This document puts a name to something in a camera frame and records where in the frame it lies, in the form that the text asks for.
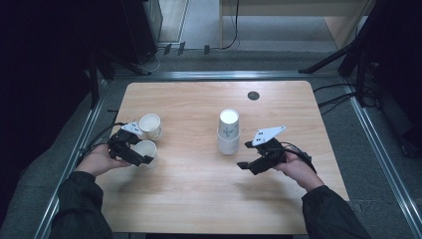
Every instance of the metal frame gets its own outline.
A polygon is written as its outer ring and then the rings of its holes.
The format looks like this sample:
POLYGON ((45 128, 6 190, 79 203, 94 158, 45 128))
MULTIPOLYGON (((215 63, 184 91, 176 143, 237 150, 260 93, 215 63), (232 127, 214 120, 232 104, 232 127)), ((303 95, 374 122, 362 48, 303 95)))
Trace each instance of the metal frame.
POLYGON ((66 165, 62 177, 60 178, 56 189, 49 201, 47 206, 46 212, 44 213, 43 219, 37 229, 37 232, 34 238, 48 238, 50 233, 50 225, 52 223, 53 217, 56 214, 58 207, 59 207, 59 198, 57 197, 57 192, 59 190, 59 186, 68 178, 69 174, 75 168, 77 163, 78 157, 80 155, 80 148, 83 148, 87 143, 89 136, 93 130, 94 124, 99 116, 100 110, 102 108, 104 102, 104 95, 108 90, 108 82, 106 80, 102 80, 100 85, 100 92, 103 92, 101 95, 98 103, 94 108, 91 108, 90 113, 87 116, 87 119, 84 123, 84 127, 81 130, 81 133, 78 137, 78 140, 72 150, 71 156, 68 160, 68 164, 66 165))
MULTIPOLYGON (((307 79, 307 78, 338 78, 336 71, 320 72, 311 75, 299 74, 297 71, 268 71, 268 72, 248 72, 248 71, 228 71, 228 72, 167 72, 157 73, 151 76, 134 76, 133 73, 120 73, 117 71, 117 78, 131 79, 136 82, 175 82, 175 81, 279 81, 281 79, 307 79)), ((104 102, 104 96, 108 91, 108 82, 102 81, 101 92, 103 93, 99 99, 99 103, 92 109, 87 117, 85 125, 81 131, 78 141, 75 144, 73 152, 70 156, 68 164, 62 174, 56 190, 49 202, 49 206, 43 216, 40 226, 36 232, 35 238, 47 238, 50 230, 50 224, 53 220, 59 205, 57 191, 60 184, 66 180, 69 174, 75 168, 76 161, 79 156, 79 148, 84 147, 93 130, 94 124, 99 116, 100 110, 104 102)), ((347 93, 354 92, 352 87, 345 87, 347 93)), ((416 203, 411 198, 406 186, 400 178, 395 166, 385 150, 375 127, 373 126, 366 109, 360 107, 356 99, 351 99, 352 107, 364 129, 366 136, 376 154, 379 164, 387 178, 389 185, 400 205, 403 214, 416 238, 422 238, 422 219, 416 203)))
MULTIPOLYGON (((345 88, 348 93, 354 92, 352 87, 345 88)), ((413 232, 415 238, 422 238, 422 219, 421 214, 416 206, 415 201, 412 199, 409 191, 407 190, 406 185, 402 181, 399 173, 397 172, 393 161, 391 160, 388 152, 386 151, 384 144, 382 143, 378 133, 372 121, 367 113, 366 109, 363 109, 360 106, 360 103, 357 99, 351 99, 351 105, 362 125, 363 130, 366 133, 366 136, 369 139, 369 142, 375 152, 376 158, 378 159, 379 165, 384 172, 385 177, 393 191, 397 202, 403 211, 404 217, 409 224, 410 229, 413 232)))

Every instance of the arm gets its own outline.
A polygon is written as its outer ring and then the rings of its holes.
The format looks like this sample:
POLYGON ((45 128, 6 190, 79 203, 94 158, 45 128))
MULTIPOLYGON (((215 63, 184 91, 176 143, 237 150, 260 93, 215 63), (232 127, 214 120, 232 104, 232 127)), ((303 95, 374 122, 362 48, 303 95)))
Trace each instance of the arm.
POLYGON ((348 204, 294 154, 275 167, 307 191, 302 198, 310 238, 370 238, 348 204))
POLYGON ((97 146, 59 187, 59 212, 53 219, 50 238, 112 238, 102 215, 103 191, 96 176, 112 168, 129 166, 109 157, 106 145, 97 146))

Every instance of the hand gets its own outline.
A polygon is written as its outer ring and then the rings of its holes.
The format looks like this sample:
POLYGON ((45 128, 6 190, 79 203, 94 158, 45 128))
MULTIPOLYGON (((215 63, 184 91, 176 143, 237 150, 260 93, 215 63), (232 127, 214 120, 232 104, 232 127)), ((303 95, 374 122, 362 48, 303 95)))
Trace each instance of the hand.
POLYGON ((108 145, 100 144, 84 158, 76 171, 84 171, 93 176, 99 176, 110 169, 127 166, 130 166, 130 163, 109 157, 108 145))
POLYGON ((279 163, 274 167, 277 171, 282 171, 285 175, 295 180, 298 185, 307 192, 323 186, 322 180, 306 163, 301 161, 295 154, 286 152, 287 162, 279 163))

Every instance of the white cup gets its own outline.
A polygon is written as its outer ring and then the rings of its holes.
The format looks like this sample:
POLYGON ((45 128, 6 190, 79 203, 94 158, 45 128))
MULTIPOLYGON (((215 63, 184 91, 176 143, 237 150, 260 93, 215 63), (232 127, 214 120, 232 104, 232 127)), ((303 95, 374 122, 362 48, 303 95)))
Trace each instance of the white cup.
POLYGON ((217 129, 218 149, 220 149, 220 151, 223 154, 230 155, 237 152, 239 149, 239 138, 240 138, 240 132, 235 138, 226 139, 225 137, 222 137, 220 133, 218 133, 218 129, 217 129))
POLYGON ((218 134, 227 140, 239 135, 239 114, 235 110, 227 109, 220 114, 218 134))
POLYGON ((157 147, 155 146, 155 143, 151 140, 142 140, 132 148, 135 152, 139 153, 139 155, 142 156, 151 156, 154 158, 152 162, 149 164, 146 164, 145 166, 147 168, 153 168, 158 163, 158 157, 157 157, 157 147))
POLYGON ((156 114, 148 114, 139 121, 139 128, 148 139, 157 141, 162 137, 161 119, 156 114))

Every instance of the black jacket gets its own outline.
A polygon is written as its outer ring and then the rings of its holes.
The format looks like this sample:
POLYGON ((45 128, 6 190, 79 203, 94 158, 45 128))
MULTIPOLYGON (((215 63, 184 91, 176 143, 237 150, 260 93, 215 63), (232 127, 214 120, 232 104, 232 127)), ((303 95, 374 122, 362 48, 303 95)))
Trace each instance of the black jacket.
MULTIPOLYGON (((72 172, 59 188, 60 209, 50 238, 112 238, 102 215, 103 191, 86 172, 72 172)), ((310 238, 370 238, 348 204, 327 186, 308 192, 303 213, 310 238)))

